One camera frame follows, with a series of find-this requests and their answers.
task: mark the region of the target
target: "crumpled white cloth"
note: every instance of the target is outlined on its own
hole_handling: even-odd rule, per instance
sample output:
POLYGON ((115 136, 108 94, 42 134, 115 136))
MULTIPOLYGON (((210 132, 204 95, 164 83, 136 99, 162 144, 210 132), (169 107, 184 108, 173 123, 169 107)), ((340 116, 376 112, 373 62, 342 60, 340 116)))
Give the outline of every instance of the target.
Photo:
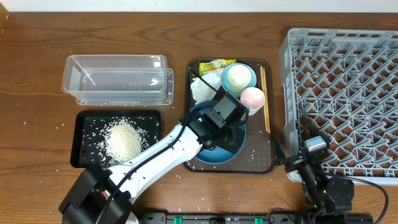
MULTIPOLYGON (((221 74, 223 73, 223 69, 217 69, 210 71, 202 78, 208 82, 212 87, 218 90, 221 86, 221 74)), ((194 78, 193 82, 191 83, 191 91, 192 97, 196 100, 196 105, 198 103, 208 101, 213 99, 216 95, 216 92, 213 91, 210 87, 208 87, 204 82, 202 82, 199 78, 194 78)))

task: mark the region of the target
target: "blue plate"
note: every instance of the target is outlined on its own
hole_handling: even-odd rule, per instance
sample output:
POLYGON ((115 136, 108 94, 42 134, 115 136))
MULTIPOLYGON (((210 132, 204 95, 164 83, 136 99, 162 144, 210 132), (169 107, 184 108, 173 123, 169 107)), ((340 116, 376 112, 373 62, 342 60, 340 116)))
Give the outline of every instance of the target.
POLYGON ((223 86, 223 88, 224 88, 225 91, 228 91, 228 92, 230 92, 232 95, 234 95, 234 96, 236 96, 236 97, 239 97, 239 96, 241 96, 241 94, 237 94, 237 93, 234 93, 234 92, 232 92, 232 91, 229 90, 228 71, 229 71, 230 68, 231 68, 232 66, 234 66, 234 65, 244 65, 244 66, 246 66, 246 67, 250 70, 250 72, 251 72, 251 81, 249 82, 249 84, 247 85, 246 88, 255 87, 255 86, 256 86, 256 83, 257 83, 257 76, 256 76, 256 73, 254 73, 253 69, 252 69, 249 65, 245 65, 245 64, 243 64, 243 63, 235 63, 235 64, 232 64, 232 65, 228 65, 228 66, 223 70, 223 73, 221 74, 221 85, 223 86))
MULTIPOLYGON (((199 103, 199 104, 195 105, 193 108, 191 108, 191 111, 200 106, 205 106, 205 105, 215 106, 217 104, 217 102, 218 101, 216 101, 216 100, 210 100, 210 101, 205 101, 205 102, 199 103)), ((239 147, 236 154, 228 152, 227 150, 225 150, 221 147, 216 147, 213 150, 206 150, 206 149, 203 150, 201 153, 197 154, 197 156, 195 156, 195 158, 197 158, 198 160, 200 160, 202 162, 206 162, 209 164, 220 164, 223 162, 228 162, 231 159, 233 159, 236 155, 238 155, 238 153, 241 152, 241 150, 244 146, 244 143, 246 142, 246 126, 242 125, 239 128, 244 131, 244 136, 243 136, 242 144, 239 147)))

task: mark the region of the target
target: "wooden table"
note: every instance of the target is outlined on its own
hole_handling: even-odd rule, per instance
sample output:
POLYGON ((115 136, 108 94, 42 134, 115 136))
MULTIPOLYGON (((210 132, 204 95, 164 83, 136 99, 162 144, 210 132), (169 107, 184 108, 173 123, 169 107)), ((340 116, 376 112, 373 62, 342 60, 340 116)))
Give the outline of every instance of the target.
MULTIPOLYGON (((172 107, 156 107, 163 135, 182 114, 189 60, 262 58, 274 74, 274 124, 282 139, 278 49, 292 27, 398 30, 398 14, 11 13, 0 42, 0 223, 60 223, 58 206, 81 172, 69 164, 75 117, 94 108, 77 105, 61 90, 69 55, 166 56, 176 86, 172 107)), ((396 223, 398 188, 386 190, 390 206, 383 223, 396 223)), ((353 211, 377 219, 382 193, 357 185, 355 194, 353 211)), ((259 214, 274 207, 303 210, 307 204, 301 185, 289 181, 282 167, 269 175, 217 175, 178 166, 148 188, 136 207, 259 214)))

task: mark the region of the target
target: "white cup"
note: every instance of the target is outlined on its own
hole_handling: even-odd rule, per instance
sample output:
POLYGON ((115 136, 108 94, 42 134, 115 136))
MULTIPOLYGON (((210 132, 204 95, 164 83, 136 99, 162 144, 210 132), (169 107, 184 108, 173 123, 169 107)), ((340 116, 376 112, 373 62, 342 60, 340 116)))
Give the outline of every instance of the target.
POLYGON ((242 92, 241 102, 249 106, 249 116, 252 116, 264 106, 266 96, 262 90, 256 87, 250 87, 242 92))
POLYGON ((244 65, 233 65, 228 70, 229 90, 235 94, 241 94, 251 81, 251 72, 244 65))

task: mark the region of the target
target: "small black tray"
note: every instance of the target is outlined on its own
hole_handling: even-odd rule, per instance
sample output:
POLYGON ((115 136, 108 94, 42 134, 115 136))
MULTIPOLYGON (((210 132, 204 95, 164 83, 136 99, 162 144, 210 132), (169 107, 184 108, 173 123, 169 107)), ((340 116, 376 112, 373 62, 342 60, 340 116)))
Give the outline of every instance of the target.
POLYGON ((111 158, 106 157, 105 161, 101 161, 102 157, 98 155, 99 150, 94 146, 94 143, 104 141, 104 137, 99 133, 105 124, 116 117, 129 118, 129 120, 135 121, 135 128, 140 127, 147 131, 148 146, 142 150, 151 147, 160 140, 160 113, 156 110, 82 111, 77 114, 73 135, 72 153, 70 155, 70 164, 73 167, 84 168, 94 163, 101 164, 103 167, 109 166, 111 158), (84 134, 90 134, 90 139, 83 136, 84 134))
MULTIPOLYGON (((188 66, 199 74, 199 63, 210 62, 217 58, 196 58, 188 63, 188 66)), ((260 68, 266 70, 267 93, 269 104, 269 121, 271 125, 271 134, 274 130, 274 102, 272 94, 272 71, 271 66, 261 59, 237 58, 236 62, 249 65, 257 76, 256 87, 262 90, 260 68)), ((199 161, 196 158, 185 162, 185 167, 192 172, 209 172, 224 174, 267 174, 274 169, 274 142, 271 141, 271 134, 266 132, 266 124, 264 118, 264 107, 262 107, 255 115, 250 116, 246 123, 246 143, 242 151, 228 162, 221 164, 209 164, 199 161)))

